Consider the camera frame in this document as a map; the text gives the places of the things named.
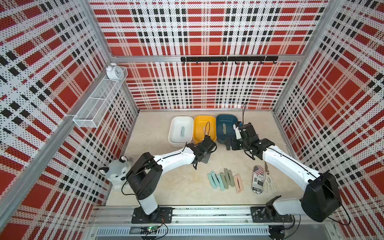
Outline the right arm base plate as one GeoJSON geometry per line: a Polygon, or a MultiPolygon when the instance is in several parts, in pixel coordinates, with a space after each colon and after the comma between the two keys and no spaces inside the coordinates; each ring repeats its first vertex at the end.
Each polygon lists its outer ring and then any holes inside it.
{"type": "Polygon", "coordinates": [[[293,223],[293,216],[279,215],[275,210],[266,206],[251,207],[251,217],[254,223],[293,223]]]}

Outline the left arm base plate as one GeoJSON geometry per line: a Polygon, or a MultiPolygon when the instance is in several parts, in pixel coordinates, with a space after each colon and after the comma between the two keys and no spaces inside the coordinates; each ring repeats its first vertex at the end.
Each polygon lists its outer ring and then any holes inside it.
{"type": "Polygon", "coordinates": [[[149,223],[165,223],[172,222],[173,208],[171,207],[158,207],[153,213],[147,215],[142,207],[134,209],[131,223],[132,224],[149,224],[149,223]]]}

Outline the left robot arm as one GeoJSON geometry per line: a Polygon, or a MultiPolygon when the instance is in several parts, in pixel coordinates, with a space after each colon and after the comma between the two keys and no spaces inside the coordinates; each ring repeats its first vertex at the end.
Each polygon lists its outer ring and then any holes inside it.
{"type": "Polygon", "coordinates": [[[215,141],[205,136],[200,143],[186,144],[182,149],[165,155],[153,156],[149,152],[142,154],[126,174],[126,181],[144,214],[151,217],[159,212],[154,192],[163,174],[185,165],[197,169],[198,163],[208,159],[216,149],[215,141]]]}

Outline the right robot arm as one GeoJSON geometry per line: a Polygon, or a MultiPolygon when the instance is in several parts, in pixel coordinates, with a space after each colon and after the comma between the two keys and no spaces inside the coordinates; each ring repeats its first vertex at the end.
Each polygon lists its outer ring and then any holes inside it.
{"type": "Polygon", "coordinates": [[[300,198],[272,202],[272,211],[279,215],[306,215],[316,222],[323,222],[342,206],[336,178],[331,173],[320,173],[284,153],[268,139],[259,139],[251,123],[233,124],[235,147],[243,150],[252,160],[259,158],[279,169],[303,191],[300,198]]]}

